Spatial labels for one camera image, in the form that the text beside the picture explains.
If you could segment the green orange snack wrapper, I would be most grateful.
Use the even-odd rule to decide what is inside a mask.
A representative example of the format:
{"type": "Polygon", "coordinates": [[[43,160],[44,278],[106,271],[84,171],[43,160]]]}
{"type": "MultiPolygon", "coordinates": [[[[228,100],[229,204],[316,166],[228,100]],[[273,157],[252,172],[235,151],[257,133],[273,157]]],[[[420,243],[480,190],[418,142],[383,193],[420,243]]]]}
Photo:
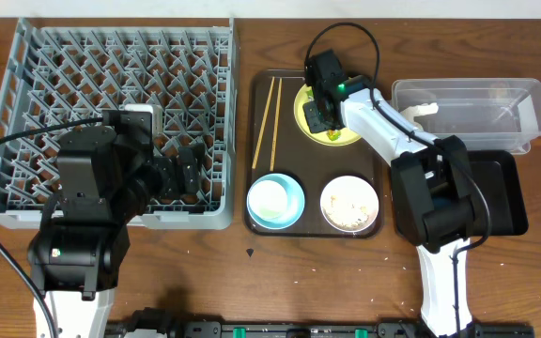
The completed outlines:
{"type": "Polygon", "coordinates": [[[328,137],[328,139],[332,142],[338,140],[341,136],[341,131],[340,130],[329,130],[329,131],[326,131],[326,135],[328,137]]]}

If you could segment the white cup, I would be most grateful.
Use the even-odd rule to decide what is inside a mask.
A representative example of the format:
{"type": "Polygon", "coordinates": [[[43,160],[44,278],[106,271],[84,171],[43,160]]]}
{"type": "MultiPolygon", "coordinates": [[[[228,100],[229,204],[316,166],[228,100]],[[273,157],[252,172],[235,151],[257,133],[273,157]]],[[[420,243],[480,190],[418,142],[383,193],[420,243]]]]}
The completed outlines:
{"type": "Polygon", "coordinates": [[[263,220],[276,219],[287,210],[286,189],[272,180],[257,182],[248,192],[249,207],[263,220]]]}

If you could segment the white small plate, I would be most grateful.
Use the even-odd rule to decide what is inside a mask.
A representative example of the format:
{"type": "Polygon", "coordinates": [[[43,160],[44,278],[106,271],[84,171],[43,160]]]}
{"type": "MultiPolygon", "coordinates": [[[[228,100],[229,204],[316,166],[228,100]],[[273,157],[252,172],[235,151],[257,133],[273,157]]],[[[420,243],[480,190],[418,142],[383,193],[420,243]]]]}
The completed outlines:
{"type": "Polygon", "coordinates": [[[371,230],[379,216],[376,190],[356,176],[340,176],[331,180],[321,192],[319,206],[331,227],[348,234],[371,230]]]}

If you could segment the rice food scraps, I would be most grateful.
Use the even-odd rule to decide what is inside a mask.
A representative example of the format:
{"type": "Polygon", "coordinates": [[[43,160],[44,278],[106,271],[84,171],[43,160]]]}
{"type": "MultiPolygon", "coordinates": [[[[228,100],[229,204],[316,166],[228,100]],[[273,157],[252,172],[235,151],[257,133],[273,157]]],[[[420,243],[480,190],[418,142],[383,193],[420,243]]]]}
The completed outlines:
{"type": "Polygon", "coordinates": [[[353,230],[365,225],[369,214],[367,207],[347,196],[332,195],[326,213],[337,227],[353,230]]]}

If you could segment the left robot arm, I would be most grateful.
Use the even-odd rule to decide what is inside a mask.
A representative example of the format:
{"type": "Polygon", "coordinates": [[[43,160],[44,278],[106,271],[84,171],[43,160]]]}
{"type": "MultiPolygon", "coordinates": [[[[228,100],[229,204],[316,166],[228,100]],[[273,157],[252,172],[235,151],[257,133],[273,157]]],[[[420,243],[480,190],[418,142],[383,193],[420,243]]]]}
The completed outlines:
{"type": "Polygon", "coordinates": [[[153,199],[197,194],[207,148],[196,143],[157,157],[149,129],[121,126],[70,131],[60,144],[62,188],[30,243],[31,278],[57,336],[102,337],[130,247],[129,221],[153,199]]]}

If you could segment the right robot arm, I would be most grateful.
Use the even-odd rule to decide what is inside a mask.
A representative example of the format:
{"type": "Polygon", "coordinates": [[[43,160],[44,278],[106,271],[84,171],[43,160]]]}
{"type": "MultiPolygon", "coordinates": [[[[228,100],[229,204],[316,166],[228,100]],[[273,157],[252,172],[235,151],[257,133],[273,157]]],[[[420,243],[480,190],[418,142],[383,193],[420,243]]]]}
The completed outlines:
{"type": "Polygon", "coordinates": [[[395,224],[419,254],[426,328],[435,337],[470,336],[467,252],[476,245],[474,227],[483,223],[487,238],[491,221],[466,146],[455,136],[421,131],[382,97],[373,79],[347,76],[331,50],[306,57],[304,77],[314,98],[303,106],[310,131],[347,128],[390,167],[395,224]]]}

